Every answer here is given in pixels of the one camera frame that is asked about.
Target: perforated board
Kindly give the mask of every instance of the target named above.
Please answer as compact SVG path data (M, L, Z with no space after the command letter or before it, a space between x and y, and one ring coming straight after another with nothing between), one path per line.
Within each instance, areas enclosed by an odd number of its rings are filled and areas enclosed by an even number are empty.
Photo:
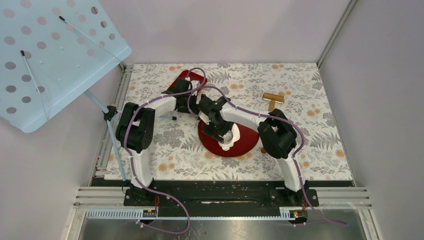
M97 0L2 0L0 8L0 116L25 133L46 123L131 53Z

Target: white wall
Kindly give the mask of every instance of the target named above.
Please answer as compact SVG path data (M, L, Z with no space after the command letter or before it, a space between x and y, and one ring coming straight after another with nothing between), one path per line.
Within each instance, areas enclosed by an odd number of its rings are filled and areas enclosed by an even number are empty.
M321 68L385 240L424 238L424 1L360 0Z
M90 90L110 104L119 76L116 67ZM0 239L60 239L105 124L85 95L35 132L23 133L0 118Z
M127 63L316 62L349 0L99 0Z

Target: floral tablecloth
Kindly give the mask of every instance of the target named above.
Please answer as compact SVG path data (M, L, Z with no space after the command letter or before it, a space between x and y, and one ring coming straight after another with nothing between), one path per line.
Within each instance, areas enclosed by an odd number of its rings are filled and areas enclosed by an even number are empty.
M317 65L314 63L252 64L136 64L125 97L126 102L145 103L168 88L183 71L200 67L208 85L220 88L231 101L258 111L266 111L269 101L263 93L285 96L276 103L288 119L303 131L306 142L299 153L309 180L351 180L336 121L330 109ZM220 97L216 90L203 90L209 98ZM262 154L262 143L239 157L220 157L201 144L198 121L190 114L170 112L177 120L158 119L149 147L153 177L160 180L282 180L277 162ZM126 177L131 179L129 156L119 151ZM122 179L114 150L110 153L106 180Z

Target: hole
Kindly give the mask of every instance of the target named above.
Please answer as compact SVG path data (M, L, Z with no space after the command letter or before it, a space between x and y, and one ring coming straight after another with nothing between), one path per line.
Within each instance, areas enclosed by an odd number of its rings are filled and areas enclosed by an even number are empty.
M9 93L14 93L16 92L16 87L13 85L9 85L6 87L6 91L8 91Z
M73 30L74 30L74 27L73 27L73 26L71 26L69 23L67 23L67 24L65 25L65 27L66 27L66 29L68 29L69 31L73 31Z
M13 44L15 44L15 39L13 38L13 37L11 37L11 36L5 36L4 37L4 42L6 43L6 44L9 44L9 45L13 45Z
M29 82L29 81L31 81L32 78L31 78L30 75L25 74L20 79L22 79L22 81L24 81L24 82Z
M31 34L31 28L29 26L23 26L20 28L23 34L30 35Z
M14 107L9 107L8 109L6 109L6 112L7 112L8 114L14 114L14 113L16 113L16 108L14 108Z
M24 96L24 97L22 98L22 102L23 102L24 104L27 104L27 103L31 102L31 98L30 98L29 96Z
M31 1L30 0L20 0L20 4L22 7L29 9L31 8Z
M81 14L81 15L79 15L79 17L78 17L78 20L79 20L81 23L85 23L85 22L87 21L87 18L86 18L86 16L85 16L85 15Z
M47 19L45 17L43 17L43 16L39 16L39 17L37 17L37 22L40 25L46 25L47 24Z
M78 38L76 39L76 41L77 41L79 44L84 44L84 38L83 38L82 36L78 37Z
M60 15L62 14L62 11L61 11L59 8L57 8L57 7L53 8L53 9L51 10L51 12L52 12L54 15L56 15L56 16L60 16Z
M45 43L45 42L43 42L43 41L39 41L39 42L37 42L37 47L38 47L39 49L43 50L43 49L47 48L47 45L46 45L46 43Z
M29 51L23 51L23 53L25 53L26 59L31 59L33 57L33 55Z
M11 62L11 61L6 62L6 64L4 64L4 66L9 70L13 70L13 69L16 68L16 64L14 62Z
M3 10L3 15L6 18L10 18L11 19L11 18L13 18L15 16L15 12L12 9L10 9L10 8L5 8Z
M59 40L59 39L61 39L61 35L58 32L53 32L51 34L51 38L54 39L54 40Z
M68 5L68 7L73 8L75 7L75 2L74 0L66 0L66 4Z
M93 6L91 8L91 13L94 14L94 15L96 15L97 13L99 13L99 10L97 9L97 7Z

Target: wooden mallet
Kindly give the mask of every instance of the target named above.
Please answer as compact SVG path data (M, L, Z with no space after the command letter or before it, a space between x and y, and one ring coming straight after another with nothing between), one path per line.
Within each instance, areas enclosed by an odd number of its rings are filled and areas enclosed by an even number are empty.
M264 92L263 97L264 100L271 101L269 103L268 111L272 112L276 108L276 102L277 103L283 103L284 102L284 96Z

